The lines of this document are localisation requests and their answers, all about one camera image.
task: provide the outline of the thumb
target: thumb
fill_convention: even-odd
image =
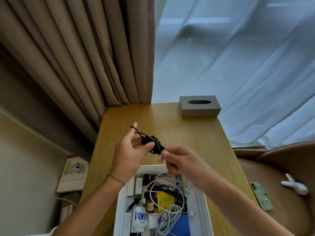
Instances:
[[[141,153],[142,156],[145,156],[152,150],[154,145],[155,145],[155,142],[149,142],[145,144],[143,147],[141,147],[138,151]]]
[[[167,150],[162,151],[162,156],[165,160],[175,165],[178,165],[181,158],[179,155],[175,155]]]

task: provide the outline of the forearm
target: forearm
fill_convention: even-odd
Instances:
[[[213,170],[202,189],[242,236],[293,236]]]
[[[108,177],[54,232],[54,236],[90,236],[116,198],[122,183]]]

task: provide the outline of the beige wall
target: beige wall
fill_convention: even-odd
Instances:
[[[0,235],[51,229],[66,153],[0,114]]]

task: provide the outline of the black string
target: black string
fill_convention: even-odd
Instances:
[[[148,136],[142,132],[139,132],[138,129],[136,129],[134,126],[131,126],[131,128],[134,128],[136,130],[136,133],[139,134],[142,138],[142,145],[145,145],[147,143],[150,142],[155,142],[155,145],[153,147],[153,149],[150,151],[150,153],[152,154],[161,154],[161,152],[165,149],[165,147],[163,147],[160,143],[160,141],[155,137],[155,136]]]

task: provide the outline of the left hand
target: left hand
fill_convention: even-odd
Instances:
[[[114,159],[110,173],[120,178],[123,182],[130,180],[137,172],[141,161],[155,143],[150,142],[135,150],[134,147],[141,146],[141,136],[135,135],[135,129],[131,128],[128,134],[115,147]]]

